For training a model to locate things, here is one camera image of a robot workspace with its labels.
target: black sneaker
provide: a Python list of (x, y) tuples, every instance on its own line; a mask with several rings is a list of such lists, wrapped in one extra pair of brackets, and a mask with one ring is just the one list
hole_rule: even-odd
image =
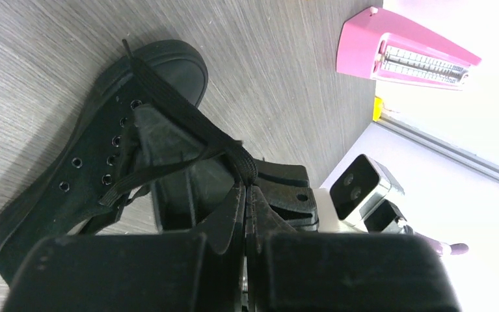
[(124, 174), (129, 157), (123, 159), (116, 183), (100, 203), (116, 205), (140, 187), (127, 203), (151, 191), (158, 233), (191, 229), (223, 202), (235, 182), (253, 184), (256, 163), (143, 59), (130, 55), (130, 64), (150, 101), (135, 109), (135, 121), (125, 127), (122, 154), (132, 155), (141, 145), (144, 167)]
[[(134, 60), (134, 66), (131, 67), (129, 59)], [(136, 128), (133, 111), (140, 107), (140, 113), (147, 112), (143, 106), (151, 103), (161, 109), (170, 105), (175, 112), (185, 110), (188, 105), (198, 112), (196, 107), (204, 95), (207, 81), (207, 68), (200, 54), (189, 44), (177, 40), (148, 44), (134, 51), (130, 58), (123, 57), (106, 69), (94, 83), (71, 139), (61, 154), (0, 213), (0, 275), (4, 280), (11, 282), (27, 252), (40, 239), (67, 234), (86, 220), (88, 222), (78, 233), (96, 233), (117, 222), (124, 206), (132, 201), (129, 193), (136, 187), (133, 185), (146, 185), (138, 196), (150, 189), (158, 194), (155, 183), (147, 184), (155, 177), (165, 176), (163, 170), (156, 174), (155, 168), (154, 171), (150, 168), (143, 170), (146, 173), (142, 176), (139, 172), (139, 175), (131, 174), (140, 162), (156, 165), (163, 164), (164, 159), (163, 155), (152, 157), (155, 148), (149, 141), (140, 141), (138, 134), (132, 134)], [(154, 90), (159, 84), (163, 86)], [(180, 106), (174, 107), (179, 105), (179, 99), (182, 99)], [(155, 114), (150, 113), (145, 119), (144, 114), (137, 115), (140, 137), (163, 138), (163, 133), (152, 132), (157, 129), (150, 124), (155, 121)], [(192, 120), (194, 125), (199, 125), (198, 120)], [(148, 151), (143, 158), (139, 153), (140, 142)], [(220, 154), (214, 147), (206, 149), (198, 160)], [(191, 157), (180, 153), (177, 156), (181, 159)], [(186, 168), (186, 164), (183, 162), (175, 168)], [(174, 181), (169, 181), (165, 189), (173, 186)]]

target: shoelace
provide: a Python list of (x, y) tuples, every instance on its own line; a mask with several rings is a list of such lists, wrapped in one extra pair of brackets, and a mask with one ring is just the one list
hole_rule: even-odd
[(134, 79), (151, 97), (152, 105), (174, 123), (201, 141), (207, 142), (207, 146), (194, 159), (175, 164), (149, 166), (132, 174), (126, 174), (128, 167), (132, 165), (136, 151), (140, 148), (137, 128), (134, 122), (129, 120), (121, 136), (120, 162), (116, 170), (119, 179), (100, 198), (99, 203), (110, 207), (122, 196), (141, 187), (126, 202), (126, 204), (130, 204), (134, 199), (149, 193), (149, 183), (174, 172), (184, 171), (199, 161), (221, 155), (225, 155), (235, 166), (237, 174), (239, 174), (239, 177), (236, 178), (239, 178), (246, 186), (252, 185), (257, 178), (257, 166), (251, 154), (241, 146), (240, 141), (234, 140), (220, 130), (168, 82), (160, 78), (143, 60), (135, 57), (126, 40), (123, 40), (123, 45), (127, 51)]

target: pink stapler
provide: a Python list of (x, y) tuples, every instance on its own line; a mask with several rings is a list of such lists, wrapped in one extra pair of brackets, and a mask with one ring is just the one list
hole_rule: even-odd
[(418, 86), (460, 90), (481, 59), (445, 37), (382, 8), (343, 26), (337, 72)]

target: wood grain floor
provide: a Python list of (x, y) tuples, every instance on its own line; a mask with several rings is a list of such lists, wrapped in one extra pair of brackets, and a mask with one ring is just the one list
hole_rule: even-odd
[[(343, 22), (370, 5), (381, 0), (0, 1), (0, 208), (59, 154), (122, 38), (197, 47), (203, 113), (319, 186), (371, 119), (374, 83), (334, 67)], [(148, 199), (128, 208), (106, 232), (151, 232)], [(0, 305), (6, 291), (0, 278)]]

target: shoe sole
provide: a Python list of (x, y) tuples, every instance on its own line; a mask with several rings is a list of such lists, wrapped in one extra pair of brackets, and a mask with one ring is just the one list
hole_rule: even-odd
[[(196, 64), (202, 70), (205, 79), (203, 92), (195, 103), (196, 107), (199, 106), (207, 86), (208, 72), (200, 53), (191, 45), (179, 40), (163, 40), (145, 45), (144, 47), (135, 50), (133, 54), (143, 59), (151, 67), (172, 60), (187, 60)], [(65, 148), (33, 184), (25, 189), (20, 196), (0, 212), (0, 251), (6, 244), (6, 241), (15, 233), (21, 223), (25, 220), (25, 217), (34, 207), (34, 205), (22, 205), (22, 203), (33, 198), (38, 198), (41, 195), (40, 192), (46, 189), (45, 186), (47, 183), (45, 182), (52, 177), (56, 167), (64, 160), (64, 156), (69, 152), (70, 148), (75, 145), (79, 137), (83, 134), (86, 126), (92, 121), (99, 109), (119, 88), (121, 88), (121, 86), (132, 79), (132, 77), (128, 58), (122, 57), (96, 79), (90, 94), (84, 102), (73, 134), (67, 145), (65, 145)]]

